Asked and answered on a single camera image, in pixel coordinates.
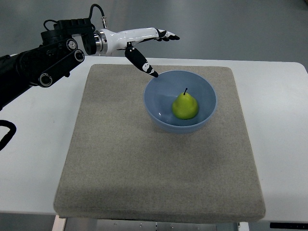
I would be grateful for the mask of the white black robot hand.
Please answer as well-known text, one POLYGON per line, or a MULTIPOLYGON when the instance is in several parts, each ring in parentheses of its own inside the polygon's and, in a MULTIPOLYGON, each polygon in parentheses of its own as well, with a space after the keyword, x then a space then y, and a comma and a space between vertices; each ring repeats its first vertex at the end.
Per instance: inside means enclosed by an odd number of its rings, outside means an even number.
POLYGON ((125 57, 137 69, 153 77, 158 77, 159 74, 152 68, 142 53, 135 48, 135 45, 150 40, 168 42, 180 38, 167 30, 148 27, 120 32, 113 32, 106 28, 100 29, 94 32, 94 39, 99 54, 110 55, 116 50, 124 50, 125 57))

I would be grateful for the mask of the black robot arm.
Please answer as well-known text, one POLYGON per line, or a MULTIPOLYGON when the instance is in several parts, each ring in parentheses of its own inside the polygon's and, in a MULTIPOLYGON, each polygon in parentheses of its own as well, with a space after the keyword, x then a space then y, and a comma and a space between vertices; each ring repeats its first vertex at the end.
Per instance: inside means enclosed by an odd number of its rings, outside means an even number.
POLYGON ((41 33, 43 43, 32 50, 0 58, 0 106, 5 107, 32 86, 48 88, 96 53, 90 18, 59 20, 41 33))

